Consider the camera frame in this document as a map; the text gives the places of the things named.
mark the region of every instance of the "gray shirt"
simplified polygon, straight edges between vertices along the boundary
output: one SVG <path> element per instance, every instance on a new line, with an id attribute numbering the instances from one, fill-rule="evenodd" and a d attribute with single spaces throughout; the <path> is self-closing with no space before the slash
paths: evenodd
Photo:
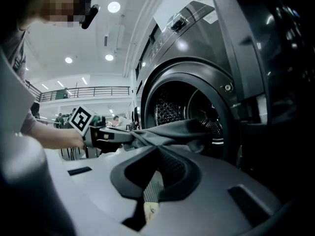
<path id="1" fill-rule="evenodd" d="M 3 51 L 8 59 L 8 62 L 11 64 L 13 70 L 21 79 L 22 83 L 25 83 L 25 71 L 26 71 L 26 56 L 24 52 L 24 39 L 25 39 L 26 31 L 20 31 L 17 28 L 14 29 L 4 42 L 2 43 Z M 31 111 L 29 110 L 23 125 L 21 132 L 27 133 L 30 131 L 34 125 L 36 124 L 36 120 L 33 117 Z"/>

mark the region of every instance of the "label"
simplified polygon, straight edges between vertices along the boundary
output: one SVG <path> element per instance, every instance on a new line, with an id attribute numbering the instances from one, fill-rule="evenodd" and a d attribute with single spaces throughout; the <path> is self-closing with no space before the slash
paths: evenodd
<path id="1" fill-rule="evenodd" d="M 216 20 L 218 20 L 217 12 L 214 10 L 203 19 L 206 20 L 209 24 L 213 24 Z"/>

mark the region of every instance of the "hand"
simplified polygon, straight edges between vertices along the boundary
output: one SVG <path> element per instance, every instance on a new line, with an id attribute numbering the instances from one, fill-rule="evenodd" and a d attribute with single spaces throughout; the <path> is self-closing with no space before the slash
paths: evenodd
<path id="1" fill-rule="evenodd" d="M 66 129 L 64 131 L 66 132 L 64 143 L 69 144 L 67 148 L 76 147 L 84 149 L 83 138 L 75 129 Z"/>

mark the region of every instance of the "qr code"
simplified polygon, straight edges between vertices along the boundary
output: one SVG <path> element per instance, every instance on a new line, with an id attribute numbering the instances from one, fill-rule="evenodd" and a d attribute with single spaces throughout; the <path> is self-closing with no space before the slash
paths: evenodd
<path id="1" fill-rule="evenodd" d="M 91 115 L 82 107 L 79 107 L 72 118 L 72 124 L 75 125 L 80 131 L 83 131 L 84 128 L 89 125 L 90 118 Z"/>

